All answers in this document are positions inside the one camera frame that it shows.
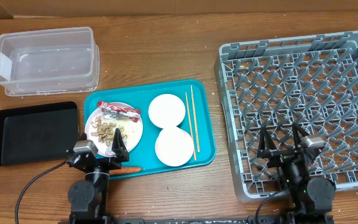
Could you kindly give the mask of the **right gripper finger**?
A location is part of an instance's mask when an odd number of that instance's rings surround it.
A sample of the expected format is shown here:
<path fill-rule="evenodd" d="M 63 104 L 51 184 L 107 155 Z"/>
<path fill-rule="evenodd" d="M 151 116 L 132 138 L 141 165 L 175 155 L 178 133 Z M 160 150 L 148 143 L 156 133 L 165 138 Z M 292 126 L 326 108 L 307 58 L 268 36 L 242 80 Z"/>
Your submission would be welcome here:
<path fill-rule="evenodd" d="M 295 143 L 295 149 L 306 147 L 306 144 L 302 141 L 302 138 L 308 136 L 309 134 L 298 123 L 292 123 L 291 127 L 293 133 L 293 140 Z"/>
<path fill-rule="evenodd" d="M 277 147 L 270 137 L 269 132 L 265 126 L 262 126 L 259 133 L 259 147 L 258 151 L 262 152 L 265 150 L 276 150 Z"/>

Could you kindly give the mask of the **red snack wrapper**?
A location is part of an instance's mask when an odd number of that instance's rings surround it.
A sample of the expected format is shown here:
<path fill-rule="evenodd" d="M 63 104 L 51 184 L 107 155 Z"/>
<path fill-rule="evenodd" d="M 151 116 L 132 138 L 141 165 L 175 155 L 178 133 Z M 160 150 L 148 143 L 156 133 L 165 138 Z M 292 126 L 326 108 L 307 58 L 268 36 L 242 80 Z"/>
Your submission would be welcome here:
<path fill-rule="evenodd" d="M 129 118 L 133 122 L 140 120 L 140 110 L 134 108 L 124 108 L 122 106 L 115 105 L 114 103 L 107 103 L 105 101 L 98 101 L 96 104 L 98 108 L 102 109 L 102 112 L 111 114 L 114 116 L 121 115 Z"/>

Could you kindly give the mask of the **white paper cup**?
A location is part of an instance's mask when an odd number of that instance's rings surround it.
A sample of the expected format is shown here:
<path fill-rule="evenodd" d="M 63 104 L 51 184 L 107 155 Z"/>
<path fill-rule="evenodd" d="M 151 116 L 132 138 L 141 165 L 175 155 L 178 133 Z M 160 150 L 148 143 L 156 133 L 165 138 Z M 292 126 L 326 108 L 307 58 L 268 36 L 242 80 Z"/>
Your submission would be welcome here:
<path fill-rule="evenodd" d="M 174 127 L 185 118 L 184 102 L 173 94 L 156 96 L 149 104 L 148 116 L 158 128 Z"/>

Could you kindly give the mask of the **white tissue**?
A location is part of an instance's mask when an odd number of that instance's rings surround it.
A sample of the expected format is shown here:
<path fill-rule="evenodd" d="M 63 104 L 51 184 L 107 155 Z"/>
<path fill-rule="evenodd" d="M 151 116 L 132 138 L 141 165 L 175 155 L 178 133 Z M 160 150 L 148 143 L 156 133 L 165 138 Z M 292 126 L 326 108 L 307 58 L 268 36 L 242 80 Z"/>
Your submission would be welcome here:
<path fill-rule="evenodd" d="M 105 155 L 107 155 L 107 156 L 115 156 L 116 155 L 116 153 L 112 150 L 112 147 L 111 146 L 109 146 L 109 147 L 107 147 L 106 148 L 106 150 L 105 150 Z"/>

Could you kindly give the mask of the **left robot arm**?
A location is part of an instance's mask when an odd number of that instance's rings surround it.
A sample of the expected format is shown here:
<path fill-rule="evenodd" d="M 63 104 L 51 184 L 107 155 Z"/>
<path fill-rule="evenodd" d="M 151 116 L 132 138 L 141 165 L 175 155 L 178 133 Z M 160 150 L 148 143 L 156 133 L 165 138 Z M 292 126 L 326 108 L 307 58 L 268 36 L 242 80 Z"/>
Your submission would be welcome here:
<path fill-rule="evenodd" d="M 92 140 L 78 141 L 68 151 L 67 164 L 85 173 L 85 178 L 75 182 L 68 191 L 71 203 L 70 223 L 117 223 L 106 211 L 109 172 L 118 170 L 129 161 L 121 131 L 115 130 L 112 143 L 113 157 L 97 158 L 98 148 Z"/>

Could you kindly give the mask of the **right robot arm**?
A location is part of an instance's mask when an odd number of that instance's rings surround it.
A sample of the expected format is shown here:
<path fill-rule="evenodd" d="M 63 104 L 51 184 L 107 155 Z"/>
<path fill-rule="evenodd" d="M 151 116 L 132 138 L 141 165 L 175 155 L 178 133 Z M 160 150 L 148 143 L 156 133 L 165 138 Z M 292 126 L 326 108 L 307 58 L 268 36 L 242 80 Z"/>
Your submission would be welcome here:
<path fill-rule="evenodd" d="M 308 134 L 299 124 L 293 123 L 293 148 L 280 151 L 274 144 L 266 127 L 260 129 L 257 157 L 267 159 L 267 167 L 276 168 L 281 190 L 269 195 L 258 206 L 249 223 L 333 223 L 327 213 L 333 209 L 336 184 L 324 177 L 311 177 L 310 163 L 320 155 L 325 141 L 321 136 Z M 259 215 L 261 208 L 276 195 L 288 192 L 293 208 L 279 215 Z"/>

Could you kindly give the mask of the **grey dishwasher rack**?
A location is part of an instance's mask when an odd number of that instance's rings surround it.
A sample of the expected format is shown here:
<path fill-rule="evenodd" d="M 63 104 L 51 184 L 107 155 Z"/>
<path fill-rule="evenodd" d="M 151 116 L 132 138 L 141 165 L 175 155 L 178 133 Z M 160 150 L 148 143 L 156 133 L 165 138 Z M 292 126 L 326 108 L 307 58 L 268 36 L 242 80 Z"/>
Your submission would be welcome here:
<path fill-rule="evenodd" d="M 358 190 L 358 31 L 223 44 L 214 71 L 241 202 L 280 187 L 257 156 L 261 128 L 288 150 L 294 123 L 326 143 L 310 174 Z"/>

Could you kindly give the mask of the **peanut shells pile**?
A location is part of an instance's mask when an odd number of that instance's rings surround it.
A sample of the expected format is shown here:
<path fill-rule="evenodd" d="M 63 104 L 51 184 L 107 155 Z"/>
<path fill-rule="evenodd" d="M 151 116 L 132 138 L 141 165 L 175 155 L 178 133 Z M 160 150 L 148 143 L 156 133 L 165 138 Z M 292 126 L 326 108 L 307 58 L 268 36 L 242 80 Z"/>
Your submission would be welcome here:
<path fill-rule="evenodd" d="M 91 122 L 91 127 L 95 129 L 91 132 L 91 136 L 97 137 L 99 142 L 105 143 L 107 146 L 112 146 L 116 129 L 120 130 L 123 140 L 127 138 L 124 127 L 112 119 L 103 119 L 102 116 L 97 116 Z"/>

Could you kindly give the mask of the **rice pile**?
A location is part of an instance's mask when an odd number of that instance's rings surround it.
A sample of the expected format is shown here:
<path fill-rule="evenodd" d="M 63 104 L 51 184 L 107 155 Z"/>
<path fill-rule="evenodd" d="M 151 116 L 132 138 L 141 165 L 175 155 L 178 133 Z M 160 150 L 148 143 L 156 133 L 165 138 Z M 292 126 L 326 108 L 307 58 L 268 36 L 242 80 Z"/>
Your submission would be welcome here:
<path fill-rule="evenodd" d="M 116 121 L 117 128 L 121 130 L 121 134 L 126 137 L 131 137 L 137 133 L 137 123 L 130 119 L 119 119 Z"/>

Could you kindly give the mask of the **orange carrot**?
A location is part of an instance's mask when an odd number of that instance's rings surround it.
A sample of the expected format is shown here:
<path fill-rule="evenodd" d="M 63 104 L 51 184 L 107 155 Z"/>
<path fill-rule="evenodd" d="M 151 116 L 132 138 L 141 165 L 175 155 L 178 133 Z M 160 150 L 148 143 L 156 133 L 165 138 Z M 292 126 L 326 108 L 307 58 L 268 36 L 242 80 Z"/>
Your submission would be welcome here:
<path fill-rule="evenodd" d="M 133 174 L 142 171 L 141 167 L 122 167 L 121 169 L 110 170 L 109 175 Z"/>

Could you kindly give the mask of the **pink plate with food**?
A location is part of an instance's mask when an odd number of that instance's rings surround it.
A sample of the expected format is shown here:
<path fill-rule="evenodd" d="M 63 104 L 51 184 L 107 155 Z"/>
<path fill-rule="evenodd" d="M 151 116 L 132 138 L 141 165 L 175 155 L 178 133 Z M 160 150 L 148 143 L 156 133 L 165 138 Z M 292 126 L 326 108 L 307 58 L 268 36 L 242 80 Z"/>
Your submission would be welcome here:
<path fill-rule="evenodd" d="M 121 102 L 99 101 L 85 124 L 85 134 L 95 143 L 99 155 L 115 155 L 112 145 L 117 130 L 120 131 L 127 151 L 133 150 L 143 132 L 140 111 Z"/>

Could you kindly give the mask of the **black plastic tray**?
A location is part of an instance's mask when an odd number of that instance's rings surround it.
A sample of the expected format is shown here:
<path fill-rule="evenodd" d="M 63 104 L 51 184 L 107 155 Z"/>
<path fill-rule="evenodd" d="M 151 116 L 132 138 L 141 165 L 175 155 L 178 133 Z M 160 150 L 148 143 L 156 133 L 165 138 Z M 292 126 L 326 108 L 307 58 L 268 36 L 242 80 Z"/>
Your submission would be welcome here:
<path fill-rule="evenodd" d="M 0 110 L 0 166 L 64 159 L 79 137 L 72 101 Z"/>

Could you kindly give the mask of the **teal serving tray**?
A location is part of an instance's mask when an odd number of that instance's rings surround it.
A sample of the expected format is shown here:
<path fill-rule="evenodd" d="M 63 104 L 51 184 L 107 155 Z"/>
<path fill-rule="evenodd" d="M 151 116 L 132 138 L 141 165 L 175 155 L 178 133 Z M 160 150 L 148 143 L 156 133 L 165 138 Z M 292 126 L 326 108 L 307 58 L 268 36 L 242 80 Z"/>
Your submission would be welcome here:
<path fill-rule="evenodd" d="M 162 94 L 173 94 L 184 103 L 189 102 L 190 113 L 193 110 L 196 111 L 195 114 L 192 113 L 190 116 L 196 118 L 197 125 L 190 126 L 188 117 L 185 116 L 179 128 L 188 133 L 198 128 L 200 152 L 196 153 L 196 159 L 191 158 L 186 164 L 178 167 L 170 167 L 163 164 L 155 153 L 155 143 L 161 129 L 152 124 L 148 116 L 148 108 L 151 101 Z M 124 103 L 139 109 L 143 121 L 142 137 L 138 144 L 129 151 L 129 161 L 122 164 L 124 167 L 141 167 L 142 170 L 132 174 L 112 176 L 112 180 L 205 166 L 215 158 L 216 144 L 209 115 L 207 96 L 203 84 L 198 80 L 177 80 L 96 91 L 85 99 L 84 115 L 86 122 L 98 110 L 96 104 L 99 101 Z"/>

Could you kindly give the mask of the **clear plastic bin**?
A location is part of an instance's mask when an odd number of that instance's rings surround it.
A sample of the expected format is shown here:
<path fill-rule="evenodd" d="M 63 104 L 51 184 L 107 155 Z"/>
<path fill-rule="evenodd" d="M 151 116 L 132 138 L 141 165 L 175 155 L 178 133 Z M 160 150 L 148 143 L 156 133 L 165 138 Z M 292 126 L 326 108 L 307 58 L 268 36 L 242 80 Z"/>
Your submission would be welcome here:
<path fill-rule="evenodd" d="M 0 85 L 8 96 L 95 91 L 99 62 L 90 27 L 0 35 Z"/>

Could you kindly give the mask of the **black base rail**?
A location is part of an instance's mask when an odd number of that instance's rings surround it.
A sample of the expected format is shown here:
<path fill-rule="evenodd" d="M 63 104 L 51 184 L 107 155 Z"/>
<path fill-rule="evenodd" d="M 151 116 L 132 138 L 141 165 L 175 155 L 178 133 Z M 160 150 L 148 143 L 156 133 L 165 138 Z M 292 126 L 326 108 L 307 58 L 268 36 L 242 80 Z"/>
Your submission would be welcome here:
<path fill-rule="evenodd" d="M 69 220 L 60 223 L 75 224 L 97 224 L 97 223 L 113 223 L 113 224 L 282 224 L 282 223 L 301 223 L 301 224 L 320 224 L 334 223 L 332 216 L 325 218 L 317 217 L 284 217 L 283 215 L 259 215 L 258 221 L 254 216 L 247 218 L 218 218 L 218 219 L 171 219 L 171 220 L 144 220 L 143 218 L 108 218 L 107 220 Z"/>

